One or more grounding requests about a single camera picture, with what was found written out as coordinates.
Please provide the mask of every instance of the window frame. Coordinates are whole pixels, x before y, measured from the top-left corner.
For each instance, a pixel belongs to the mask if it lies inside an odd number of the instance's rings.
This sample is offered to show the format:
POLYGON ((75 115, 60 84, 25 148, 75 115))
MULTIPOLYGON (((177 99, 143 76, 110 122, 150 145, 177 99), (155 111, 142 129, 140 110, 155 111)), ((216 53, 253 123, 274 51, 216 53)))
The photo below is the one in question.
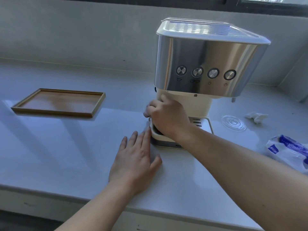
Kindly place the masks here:
POLYGON ((249 0, 73 0, 196 10, 308 17, 308 5, 249 0))

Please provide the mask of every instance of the wooden tray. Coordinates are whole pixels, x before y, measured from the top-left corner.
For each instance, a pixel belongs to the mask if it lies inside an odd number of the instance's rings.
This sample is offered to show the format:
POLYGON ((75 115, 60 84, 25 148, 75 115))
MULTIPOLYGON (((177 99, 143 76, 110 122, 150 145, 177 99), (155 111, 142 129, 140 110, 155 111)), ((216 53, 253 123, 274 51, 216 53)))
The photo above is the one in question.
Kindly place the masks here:
POLYGON ((93 117, 105 99, 104 92, 40 88, 12 107, 18 113, 93 117))

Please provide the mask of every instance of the person's left hand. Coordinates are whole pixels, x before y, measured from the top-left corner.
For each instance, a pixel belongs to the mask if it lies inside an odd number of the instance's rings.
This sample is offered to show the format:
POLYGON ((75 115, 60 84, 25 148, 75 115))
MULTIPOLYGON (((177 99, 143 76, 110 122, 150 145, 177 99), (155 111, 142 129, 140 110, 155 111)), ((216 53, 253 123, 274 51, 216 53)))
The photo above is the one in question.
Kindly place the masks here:
POLYGON ((118 181, 127 186, 132 193, 144 191, 151 183, 156 171, 162 164, 159 155, 150 162, 151 128, 138 136, 133 132, 129 141, 125 136, 121 142, 115 161, 110 169, 109 181, 118 181))

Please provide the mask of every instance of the plastic bag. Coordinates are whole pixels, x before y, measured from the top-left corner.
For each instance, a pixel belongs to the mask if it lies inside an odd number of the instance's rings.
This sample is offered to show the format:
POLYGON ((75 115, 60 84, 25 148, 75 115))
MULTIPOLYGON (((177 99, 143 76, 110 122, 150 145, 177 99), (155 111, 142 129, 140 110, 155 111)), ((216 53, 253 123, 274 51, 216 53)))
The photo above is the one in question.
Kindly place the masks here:
POLYGON ((270 158, 308 175, 307 144, 301 144, 288 136, 279 135, 272 137, 265 146, 270 158))

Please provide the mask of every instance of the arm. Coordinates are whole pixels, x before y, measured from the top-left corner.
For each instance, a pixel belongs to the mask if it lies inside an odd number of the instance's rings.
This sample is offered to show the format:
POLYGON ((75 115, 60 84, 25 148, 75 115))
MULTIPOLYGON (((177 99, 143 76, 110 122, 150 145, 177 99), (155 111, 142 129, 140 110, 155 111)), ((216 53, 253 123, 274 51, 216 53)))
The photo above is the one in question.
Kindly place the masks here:
POLYGON ((202 163, 264 230, 307 230, 308 177, 190 124, 182 105, 162 95, 145 116, 202 163))
POLYGON ((106 188, 56 231, 110 231, 131 198, 144 191, 162 164, 150 163, 151 129, 129 141, 124 137, 109 174, 106 188))

